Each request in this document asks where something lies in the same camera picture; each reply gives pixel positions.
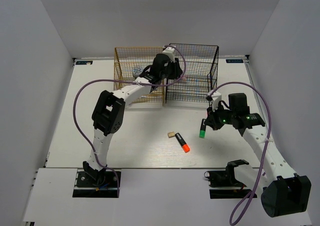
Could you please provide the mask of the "small beige eraser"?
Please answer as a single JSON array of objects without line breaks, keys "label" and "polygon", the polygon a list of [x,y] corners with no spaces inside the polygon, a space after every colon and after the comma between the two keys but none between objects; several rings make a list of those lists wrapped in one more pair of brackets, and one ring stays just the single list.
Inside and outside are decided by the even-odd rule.
[{"label": "small beige eraser", "polygon": [[168,138],[173,138],[175,136],[174,132],[168,132],[167,133]]}]

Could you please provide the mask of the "round blue white tape tin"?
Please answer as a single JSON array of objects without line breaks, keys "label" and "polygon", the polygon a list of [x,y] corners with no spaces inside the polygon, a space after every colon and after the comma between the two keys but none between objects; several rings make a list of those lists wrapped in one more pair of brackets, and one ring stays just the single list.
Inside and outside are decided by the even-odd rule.
[{"label": "round blue white tape tin", "polygon": [[140,76],[140,74],[143,72],[144,68],[139,66],[139,67],[134,67],[132,69],[132,76],[136,79]]}]

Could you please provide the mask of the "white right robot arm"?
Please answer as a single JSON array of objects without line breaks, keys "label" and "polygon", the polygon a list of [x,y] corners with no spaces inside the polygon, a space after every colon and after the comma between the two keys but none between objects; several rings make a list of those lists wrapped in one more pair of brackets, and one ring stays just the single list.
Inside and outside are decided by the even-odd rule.
[{"label": "white right robot arm", "polygon": [[213,187],[239,186],[243,184],[260,198],[262,207],[271,218],[302,213],[307,210],[311,182],[306,175],[299,176],[288,165],[275,143],[267,138],[268,129],[258,113],[251,113],[244,93],[232,93],[229,104],[222,101],[222,95],[215,92],[207,95],[209,102],[207,118],[203,122],[217,131],[225,125],[233,126],[250,145],[256,157],[263,164],[258,185],[258,172],[244,159],[230,161],[224,174],[210,173]]}]

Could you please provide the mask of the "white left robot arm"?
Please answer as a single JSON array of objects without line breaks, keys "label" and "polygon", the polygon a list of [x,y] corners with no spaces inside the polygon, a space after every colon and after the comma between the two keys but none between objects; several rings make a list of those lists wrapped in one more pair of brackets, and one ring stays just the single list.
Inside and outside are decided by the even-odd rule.
[{"label": "white left robot arm", "polygon": [[167,47],[158,53],[132,84],[112,92],[104,90],[99,95],[91,117],[93,149],[89,159],[83,162],[83,169],[94,185],[100,186],[105,182],[107,153],[113,135],[122,126],[126,106],[156,90],[164,79],[177,80],[181,77],[183,71],[174,51],[173,47]]}]

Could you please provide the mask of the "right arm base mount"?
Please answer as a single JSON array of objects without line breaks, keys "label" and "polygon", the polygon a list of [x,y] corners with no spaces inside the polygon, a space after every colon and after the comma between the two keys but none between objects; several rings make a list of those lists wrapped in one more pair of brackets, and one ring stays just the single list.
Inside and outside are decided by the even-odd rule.
[{"label": "right arm base mount", "polygon": [[243,199],[251,193],[243,183],[230,182],[225,170],[205,171],[203,176],[209,182],[210,199]]}]

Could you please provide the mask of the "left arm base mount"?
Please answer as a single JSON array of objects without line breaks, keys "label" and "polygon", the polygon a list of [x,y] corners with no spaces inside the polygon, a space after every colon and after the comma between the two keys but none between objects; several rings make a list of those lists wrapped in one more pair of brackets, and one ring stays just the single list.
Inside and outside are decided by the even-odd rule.
[{"label": "left arm base mount", "polygon": [[78,171],[75,178],[73,198],[118,198],[117,178],[111,171],[106,171],[102,180],[94,182],[84,171]]}]

